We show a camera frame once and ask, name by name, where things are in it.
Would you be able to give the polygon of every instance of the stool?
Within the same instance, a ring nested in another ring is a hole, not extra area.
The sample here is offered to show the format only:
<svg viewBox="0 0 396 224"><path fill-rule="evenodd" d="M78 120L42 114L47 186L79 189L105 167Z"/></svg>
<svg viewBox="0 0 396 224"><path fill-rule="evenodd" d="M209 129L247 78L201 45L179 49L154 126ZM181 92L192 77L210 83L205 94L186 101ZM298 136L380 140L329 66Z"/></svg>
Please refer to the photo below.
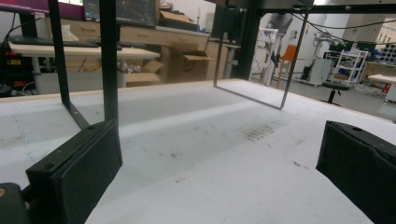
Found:
<svg viewBox="0 0 396 224"><path fill-rule="evenodd" d="M349 87L343 84L335 83L335 82L330 82L330 81L325 81L322 83L323 87L331 88L332 92L330 93L329 100L327 101L328 104L333 104L333 105L338 105L332 102L332 99L334 98L335 91L338 91L338 94L341 95L340 91L348 91Z"/></svg>

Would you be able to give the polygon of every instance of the white table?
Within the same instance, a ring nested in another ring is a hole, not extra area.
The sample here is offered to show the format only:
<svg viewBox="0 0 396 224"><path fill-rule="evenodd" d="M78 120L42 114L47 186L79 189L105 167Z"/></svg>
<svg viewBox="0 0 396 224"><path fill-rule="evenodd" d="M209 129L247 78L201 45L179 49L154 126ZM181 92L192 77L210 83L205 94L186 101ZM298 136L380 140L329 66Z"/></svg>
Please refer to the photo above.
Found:
<svg viewBox="0 0 396 224"><path fill-rule="evenodd" d="M59 92L58 77L53 73L42 74L40 72L38 57L53 57L53 46L16 45L9 43L12 52L19 53L24 57L32 57L35 74L35 86L39 94ZM64 47L65 57L101 58L101 48L74 48ZM120 59L118 72L118 86L126 86L125 60L126 59L154 59L161 55L145 49L122 48L117 50L117 58ZM102 89L102 74L97 73L68 73L70 91L91 91Z"/></svg>
<svg viewBox="0 0 396 224"><path fill-rule="evenodd" d="M389 77L383 75L373 75L373 76L369 76L368 78L373 81L379 81L379 82L385 82L391 84L387 96L385 97L385 100L389 100L393 102L396 101L396 86L395 86L396 76Z"/></svg>
<svg viewBox="0 0 396 224"><path fill-rule="evenodd" d="M123 166L87 223L371 223L315 167L326 120L396 144L396 125L289 94L283 110L213 88L211 81L119 89ZM263 101L283 91L241 80L219 85ZM99 91L71 93L89 123ZM58 95L0 100L0 181L79 131Z"/></svg>

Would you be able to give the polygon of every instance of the white shelf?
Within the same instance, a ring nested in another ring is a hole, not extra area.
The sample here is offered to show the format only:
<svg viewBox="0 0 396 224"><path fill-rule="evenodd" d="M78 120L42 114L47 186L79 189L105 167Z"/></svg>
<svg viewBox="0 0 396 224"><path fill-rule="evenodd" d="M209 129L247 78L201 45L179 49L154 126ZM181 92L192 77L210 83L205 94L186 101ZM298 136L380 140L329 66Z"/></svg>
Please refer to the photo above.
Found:
<svg viewBox="0 0 396 224"><path fill-rule="evenodd" d="M348 86L355 85L359 76L361 75L361 70L364 67L368 51L356 50L353 53L342 51L338 59L338 63L335 66L335 73L332 75L332 81L343 82ZM344 60L350 60L353 64L351 67L345 67L340 63ZM347 70L347 74L341 74L340 70ZM337 76L346 76L347 79L339 78Z"/></svg>

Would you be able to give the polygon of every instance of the white cabinet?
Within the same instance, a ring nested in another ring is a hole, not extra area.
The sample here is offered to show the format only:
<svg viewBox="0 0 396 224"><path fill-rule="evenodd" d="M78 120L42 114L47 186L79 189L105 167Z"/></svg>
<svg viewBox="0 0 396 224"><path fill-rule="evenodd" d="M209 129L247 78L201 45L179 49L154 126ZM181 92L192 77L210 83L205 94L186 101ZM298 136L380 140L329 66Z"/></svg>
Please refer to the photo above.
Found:
<svg viewBox="0 0 396 224"><path fill-rule="evenodd" d="M354 86L359 80L359 76L366 62L367 54L368 51L362 50L342 51L338 63L335 66L335 73L332 75L332 81Z"/></svg>

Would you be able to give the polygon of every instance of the cardboard box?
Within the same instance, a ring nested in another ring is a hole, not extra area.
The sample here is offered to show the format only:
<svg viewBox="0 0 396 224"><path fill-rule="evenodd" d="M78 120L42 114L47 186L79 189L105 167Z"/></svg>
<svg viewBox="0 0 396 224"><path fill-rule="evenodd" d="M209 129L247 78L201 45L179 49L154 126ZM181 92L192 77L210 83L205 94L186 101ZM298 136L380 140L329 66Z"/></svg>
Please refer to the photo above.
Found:
<svg viewBox="0 0 396 224"><path fill-rule="evenodd" d="M167 47L166 74L168 83L204 81L211 57L183 55L183 51L198 50L198 44L171 43Z"/></svg>
<svg viewBox="0 0 396 224"><path fill-rule="evenodd" d="M338 78L338 79L342 79L342 80L348 80L349 79L349 76L344 75L344 74L339 74L339 73L334 74L334 77Z"/></svg>
<svg viewBox="0 0 396 224"><path fill-rule="evenodd" d="M155 74L163 67L163 63L155 60L149 61L142 68L142 73L131 73L125 75L126 87L150 86L161 83L160 77Z"/></svg>
<svg viewBox="0 0 396 224"><path fill-rule="evenodd" d="M160 13L159 25L161 26L194 32L198 29L197 24L185 15L177 15L166 11L160 11Z"/></svg>

